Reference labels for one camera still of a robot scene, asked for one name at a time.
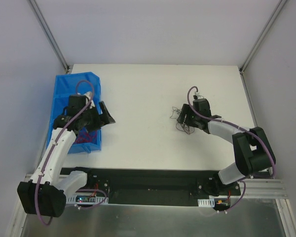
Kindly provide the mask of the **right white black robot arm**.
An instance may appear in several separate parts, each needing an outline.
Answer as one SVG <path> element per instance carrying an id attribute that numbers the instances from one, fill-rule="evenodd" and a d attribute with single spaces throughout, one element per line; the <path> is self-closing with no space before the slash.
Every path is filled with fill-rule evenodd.
<path id="1" fill-rule="evenodd" d="M 212 189 L 218 195 L 225 194 L 231 183 L 275 167 L 276 158 L 264 130 L 260 127 L 242 128 L 220 116 L 213 116 L 207 99 L 195 99 L 192 106 L 183 104 L 177 122 L 218 136 L 233 145 L 235 162 L 220 170 L 212 182 Z"/>

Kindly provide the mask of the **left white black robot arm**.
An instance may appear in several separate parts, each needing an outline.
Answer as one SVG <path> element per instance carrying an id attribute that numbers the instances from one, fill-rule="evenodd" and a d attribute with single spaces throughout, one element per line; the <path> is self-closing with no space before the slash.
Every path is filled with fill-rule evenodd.
<path id="1" fill-rule="evenodd" d="M 44 156 L 27 182 L 20 182 L 17 193 L 27 214 L 39 217 L 60 217 L 67 198 L 79 188 L 89 192 L 94 179 L 85 171 L 72 171 L 67 178 L 59 180 L 64 160 L 79 132 L 95 132 L 114 123 L 103 101 L 96 106 L 91 91 L 69 96 L 68 105 L 53 123 L 51 139 Z"/>

